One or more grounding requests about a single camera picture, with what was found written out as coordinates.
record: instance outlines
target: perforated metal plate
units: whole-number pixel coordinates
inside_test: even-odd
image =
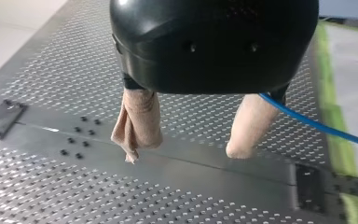
[[[109,140],[122,84],[108,5],[70,0],[0,70],[0,101],[29,105],[0,143],[0,223],[336,223],[336,196],[325,195],[329,217],[296,210],[293,164],[227,159],[241,95],[161,94],[166,141],[126,164]],[[287,101],[320,120],[314,83],[306,56]],[[283,114],[258,148],[261,157],[328,166],[324,135]]]
[[[0,147],[0,223],[321,223]]]
[[[111,42],[109,1],[68,4],[71,7],[62,13],[63,19],[45,28],[48,34],[37,35],[34,43],[23,50],[26,58],[0,72],[0,95],[46,111],[34,118],[43,120],[39,124],[42,126],[61,129],[61,122],[56,121],[59,119],[51,117],[54,111],[101,119],[113,127],[121,104],[122,84]],[[287,104],[320,120],[312,79],[306,56],[288,90]],[[219,148],[227,143],[242,99],[241,95],[159,97],[165,134]],[[292,161],[328,163],[324,135],[284,114],[279,115],[258,148],[263,156],[264,151]]]

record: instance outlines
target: blue cable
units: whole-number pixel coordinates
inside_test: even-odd
[[[346,140],[349,140],[351,142],[354,142],[354,143],[358,144],[358,137],[357,136],[351,135],[349,133],[344,133],[344,132],[339,131],[339,130],[334,129],[334,128],[327,127],[327,126],[323,125],[322,123],[319,123],[319,122],[317,122],[315,120],[309,119],[309,118],[307,118],[307,117],[305,117],[303,115],[300,115],[296,111],[291,110],[291,109],[287,108],[286,106],[281,105],[280,103],[272,100],[271,97],[269,97],[269,95],[266,94],[266,93],[260,93],[259,95],[264,100],[269,102],[271,105],[273,105],[276,108],[280,109],[283,113],[285,113],[285,114],[287,114],[287,115],[289,115],[289,116],[291,116],[291,117],[293,117],[295,119],[298,119],[303,123],[309,124],[310,126],[316,128],[316,129],[319,129],[322,132],[330,133],[332,135],[344,138]]]

